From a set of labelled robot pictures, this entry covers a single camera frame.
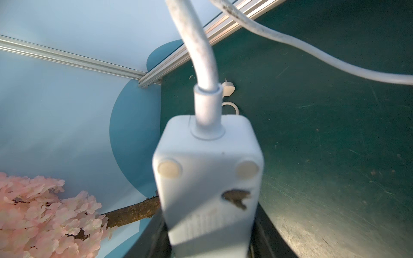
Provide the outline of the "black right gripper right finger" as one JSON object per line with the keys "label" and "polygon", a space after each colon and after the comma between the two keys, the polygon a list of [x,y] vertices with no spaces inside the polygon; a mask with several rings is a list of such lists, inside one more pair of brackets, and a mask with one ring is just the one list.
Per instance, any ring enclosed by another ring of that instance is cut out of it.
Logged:
{"label": "black right gripper right finger", "polygon": [[252,258],[298,258],[275,228],[267,213],[258,204],[252,229]]}

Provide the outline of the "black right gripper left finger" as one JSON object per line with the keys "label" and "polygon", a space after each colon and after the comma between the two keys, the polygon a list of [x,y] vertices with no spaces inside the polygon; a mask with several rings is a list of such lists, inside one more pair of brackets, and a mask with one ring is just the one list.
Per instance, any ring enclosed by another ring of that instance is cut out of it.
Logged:
{"label": "black right gripper left finger", "polygon": [[171,243],[168,228],[159,209],[152,217],[139,239],[132,245],[124,258],[170,258]]}

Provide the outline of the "white power strip with cord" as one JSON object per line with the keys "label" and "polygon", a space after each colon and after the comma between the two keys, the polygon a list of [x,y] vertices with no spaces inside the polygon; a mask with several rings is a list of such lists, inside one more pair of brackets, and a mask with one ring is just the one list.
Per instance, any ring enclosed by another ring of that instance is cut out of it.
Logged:
{"label": "white power strip with cord", "polygon": [[214,1],[241,25],[215,46],[189,1],[166,4],[191,57],[164,77],[153,157],[173,256],[251,257],[261,204],[299,258],[412,257],[412,1],[256,20]]}

